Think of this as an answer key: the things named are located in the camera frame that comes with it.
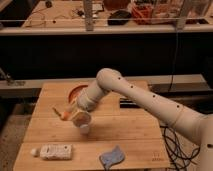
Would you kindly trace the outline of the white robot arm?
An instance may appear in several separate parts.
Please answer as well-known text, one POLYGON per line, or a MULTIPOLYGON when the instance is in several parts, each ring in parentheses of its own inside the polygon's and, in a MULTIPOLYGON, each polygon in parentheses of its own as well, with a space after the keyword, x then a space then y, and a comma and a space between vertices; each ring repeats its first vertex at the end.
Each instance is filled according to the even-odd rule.
POLYGON ((197 171, 213 171, 213 114, 204 115, 180 103, 129 83, 119 71, 103 68, 76 99, 81 110, 92 111, 109 92, 119 93, 146 109, 200 147, 197 171))

